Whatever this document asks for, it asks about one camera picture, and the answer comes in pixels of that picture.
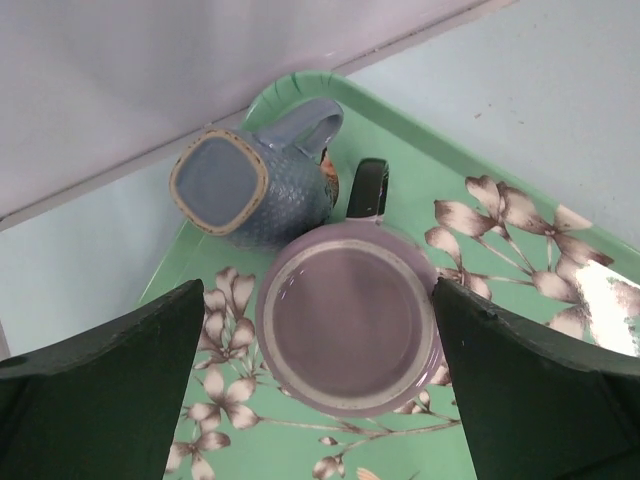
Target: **white wall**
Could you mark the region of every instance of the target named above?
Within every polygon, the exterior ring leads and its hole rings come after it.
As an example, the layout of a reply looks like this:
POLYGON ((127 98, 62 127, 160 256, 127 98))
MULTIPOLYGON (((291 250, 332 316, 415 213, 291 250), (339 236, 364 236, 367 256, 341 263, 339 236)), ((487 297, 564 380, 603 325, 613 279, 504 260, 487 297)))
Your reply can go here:
POLYGON ((0 217, 481 0, 4 0, 0 217))

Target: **dark green object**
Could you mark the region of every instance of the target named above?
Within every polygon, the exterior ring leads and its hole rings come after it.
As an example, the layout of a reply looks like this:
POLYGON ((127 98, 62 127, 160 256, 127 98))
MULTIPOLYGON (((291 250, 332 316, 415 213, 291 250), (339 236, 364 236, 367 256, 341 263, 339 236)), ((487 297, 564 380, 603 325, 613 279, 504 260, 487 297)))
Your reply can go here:
POLYGON ((640 359, 450 280, 433 304, 480 480, 640 478, 640 359))
POLYGON ((204 315, 187 282, 135 312, 0 362, 0 479, 159 480, 204 315))

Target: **black handle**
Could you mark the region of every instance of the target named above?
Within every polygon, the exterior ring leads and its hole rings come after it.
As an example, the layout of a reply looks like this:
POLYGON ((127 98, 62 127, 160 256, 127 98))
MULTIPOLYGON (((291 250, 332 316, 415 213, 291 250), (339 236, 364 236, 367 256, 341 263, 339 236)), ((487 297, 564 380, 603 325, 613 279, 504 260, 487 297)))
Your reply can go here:
POLYGON ((387 203, 389 163, 379 158, 360 160, 351 187, 347 218, 381 219, 387 203))

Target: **mug rim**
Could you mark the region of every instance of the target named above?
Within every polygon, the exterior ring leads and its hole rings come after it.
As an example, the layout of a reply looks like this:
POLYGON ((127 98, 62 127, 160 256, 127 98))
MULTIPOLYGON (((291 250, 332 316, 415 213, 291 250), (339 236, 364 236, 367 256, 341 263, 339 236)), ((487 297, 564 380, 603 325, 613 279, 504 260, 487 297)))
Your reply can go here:
MULTIPOLYGON (((400 239, 393 233, 387 232, 380 226, 373 223, 347 221, 338 224, 325 225, 312 230, 311 232, 299 237, 282 250, 281 254, 276 258, 276 261, 267 271, 267 274, 261 284, 256 303, 256 334, 263 359, 271 370, 274 378, 292 397, 323 413, 343 417, 368 417, 387 413, 395 410, 396 408, 402 407, 407 402, 415 398, 420 391, 425 388, 429 380, 435 376, 442 360, 442 345, 435 321, 435 312, 433 311, 431 304, 431 293, 436 281, 437 273, 435 273, 435 268, 430 264, 426 254, 419 246, 416 245, 416 248, 413 249, 405 240, 400 239), (268 343, 265 331, 265 318, 267 317, 267 315, 265 315, 265 307, 267 297, 271 289, 277 287, 275 280, 282 272, 283 268, 300 253, 318 245, 322 245, 325 242, 336 240, 357 240, 370 243, 375 247, 382 248, 399 257, 414 273, 416 270, 418 271, 416 276, 425 288, 426 297, 430 307, 430 313, 428 313, 430 318, 425 320, 425 323, 428 322, 432 325, 431 342, 427 347, 426 355, 421 357, 424 359, 424 362, 422 362, 422 360, 420 361, 422 364, 421 368, 414 370, 417 372, 417 375, 407 378, 406 382, 404 382, 404 386, 402 386, 400 382, 396 383, 394 387, 397 389, 397 393, 394 393, 391 398, 387 397, 379 403, 370 404, 369 406, 362 408, 343 408, 337 406, 335 404, 336 402, 319 401, 318 398, 312 398, 312 395, 307 395, 292 385, 288 376, 279 368, 275 361, 270 351, 271 343, 268 343)), ((412 359, 411 366, 407 368, 407 371, 410 371, 411 367, 414 367, 415 361, 418 358, 419 357, 416 354, 415 359, 412 359)), ((367 395, 367 397, 374 397, 380 394, 385 394, 385 391, 374 392, 371 395, 367 395)))

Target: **light blue surface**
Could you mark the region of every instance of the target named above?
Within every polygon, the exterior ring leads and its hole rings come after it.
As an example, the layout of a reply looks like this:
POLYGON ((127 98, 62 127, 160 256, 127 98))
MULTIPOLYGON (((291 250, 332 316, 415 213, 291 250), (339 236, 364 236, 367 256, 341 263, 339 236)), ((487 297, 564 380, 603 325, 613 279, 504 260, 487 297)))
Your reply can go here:
MULTIPOLYGON (((521 0, 349 78, 637 247, 639 15, 635 2, 521 0)), ((175 160, 0 233, 13 353, 135 304, 181 223, 175 160)))

